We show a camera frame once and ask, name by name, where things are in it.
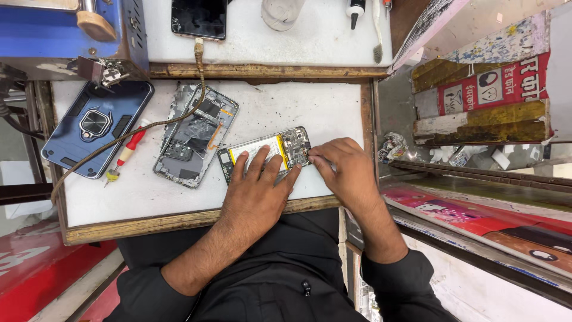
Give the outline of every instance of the black phone screen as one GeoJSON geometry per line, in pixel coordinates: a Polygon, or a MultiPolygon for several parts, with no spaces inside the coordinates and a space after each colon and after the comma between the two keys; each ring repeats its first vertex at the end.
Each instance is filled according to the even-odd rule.
{"type": "Polygon", "coordinates": [[[227,0],[173,0],[174,33],[223,40],[226,24],[227,0]]]}

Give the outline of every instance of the workbench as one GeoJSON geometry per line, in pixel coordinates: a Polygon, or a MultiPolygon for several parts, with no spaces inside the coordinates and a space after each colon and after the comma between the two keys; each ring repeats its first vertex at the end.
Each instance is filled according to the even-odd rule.
{"type": "MultiPolygon", "coordinates": [[[[142,117],[159,121],[166,119],[179,80],[197,84],[194,41],[171,33],[165,23],[170,16],[168,0],[144,0],[144,9],[150,76],[156,92],[142,117]]],[[[373,97],[376,79],[388,75],[386,68],[373,62],[377,37],[371,11],[366,10],[356,30],[351,30],[345,2],[307,1],[294,27],[282,33],[267,27],[259,14],[258,0],[232,1],[227,39],[205,43],[207,84],[235,99],[241,108],[224,143],[241,143],[301,125],[313,146],[348,136],[375,160],[372,120],[376,119],[373,103],[377,99],[373,97]]],[[[56,120],[82,84],[52,82],[56,120]]],[[[65,244],[216,222],[227,189],[219,161],[212,162],[197,190],[160,178],[152,166],[162,133],[162,127],[148,130],[137,152],[122,167],[120,179],[105,189],[105,176],[89,180],[72,174],[67,178],[57,201],[65,244]]],[[[340,205],[314,166],[309,166],[303,169],[284,213],[340,205]]]]}
{"type": "MultiPolygon", "coordinates": [[[[224,144],[237,144],[296,126],[304,126],[312,145],[338,137],[355,139],[374,158],[370,80],[307,83],[272,80],[207,81],[236,100],[240,109],[224,144]]],[[[181,80],[197,84],[196,80],[181,80]]],[[[61,118],[83,86],[82,81],[52,82],[54,113],[61,118]]],[[[177,80],[152,80],[155,94],[140,118],[166,119],[177,80]]],[[[192,190],[153,173],[163,127],[147,130],[118,181],[90,180],[71,174],[58,195],[62,233],[67,245],[186,229],[213,224],[220,216],[227,185],[213,160],[201,186],[192,190]]],[[[340,206],[314,166],[304,167],[285,213],[340,206]]]]}

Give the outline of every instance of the brush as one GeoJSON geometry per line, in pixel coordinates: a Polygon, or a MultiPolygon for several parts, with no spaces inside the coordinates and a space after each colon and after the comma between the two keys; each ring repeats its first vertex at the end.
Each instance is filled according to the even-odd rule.
{"type": "Polygon", "coordinates": [[[379,65],[379,63],[381,63],[382,57],[383,57],[382,32],[379,29],[379,15],[381,12],[381,6],[379,5],[380,1],[381,0],[374,0],[374,7],[371,10],[374,14],[374,26],[375,26],[375,31],[378,33],[378,40],[379,40],[379,44],[374,47],[374,61],[378,65],[379,65]]]}

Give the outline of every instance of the phone battery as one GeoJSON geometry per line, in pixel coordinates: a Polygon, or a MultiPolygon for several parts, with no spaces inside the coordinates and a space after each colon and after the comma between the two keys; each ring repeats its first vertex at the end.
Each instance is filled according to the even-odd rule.
{"type": "Polygon", "coordinates": [[[258,153],[258,150],[265,144],[270,146],[270,152],[268,153],[264,164],[268,163],[273,156],[278,154],[282,156],[282,165],[280,166],[280,171],[289,170],[281,135],[276,135],[271,138],[262,139],[260,141],[251,142],[242,146],[228,149],[228,152],[231,155],[232,164],[236,163],[236,159],[242,152],[248,151],[248,160],[246,163],[246,169],[248,169],[252,159],[258,153]]]}

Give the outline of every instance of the cable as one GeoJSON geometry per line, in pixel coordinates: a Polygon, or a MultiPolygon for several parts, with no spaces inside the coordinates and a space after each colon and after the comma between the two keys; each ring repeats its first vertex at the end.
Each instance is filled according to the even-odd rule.
{"type": "Polygon", "coordinates": [[[204,46],[203,46],[203,40],[202,38],[195,38],[195,44],[194,44],[194,58],[197,61],[197,69],[198,69],[198,75],[200,76],[201,79],[201,97],[198,100],[198,104],[197,106],[193,107],[193,109],[191,109],[187,114],[184,114],[180,117],[177,117],[175,119],[172,120],[168,120],[168,121],[159,121],[159,122],[155,122],[155,123],[151,123],[145,127],[142,128],[138,128],[134,131],[131,131],[127,134],[124,134],[118,138],[116,138],[115,140],[109,142],[108,144],[102,146],[101,148],[93,151],[90,155],[86,156],[85,158],[81,159],[78,163],[76,163],[73,167],[71,167],[69,170],[67,170],[62,177],[58,180],[58,182],[55,184],[54,186],[54,190],[52,190],[51,192],[51,203],[55,205],[55,197],[58,195],[58,191],[60,190],[60,188],[63,185],[63,181],[67,178],[67,176],[69,176],[73,171],[77,170],[79,167],[81,167],[84,163],[86,163],[87,161],[95,158],[98,154],[102,153],[103,151],[107,150],[108,148],[114,146],[115,144],[117,144],[118,142],[121,142],[125,139],[127,139],[128,137],[139,133],[141,131],[144,131],[146,129],[155,127],[157,125],[166,125],[166,124],[171,124],[171,123],[176,123],[179,121],[182,121],[184,119],[186,119],[187,117],[193,115],[193,113],[199,108],[199,106],[201,106],[202,101],[205,99],[205,70],[202,67],[202,53],[204,52],[204,46]]]}
{"type": "Polygon", "coordinates": [[[39,140],[45,140],[46,138],[38,133],[34,133],[32,131],[29,131],[28,129],[23,128],[20,124],[18,124],[18,122],[16,122],[16,120],[14,120],[10,115],[6,115],[3,116],[3,118],[6,120],[6,122],[8,122],[8,124],[10,124],[14,129],[16,129],[16,131],[21,132],[22,134],[25,135],[29,135],[33,138],[39,139],[39,140]]]}

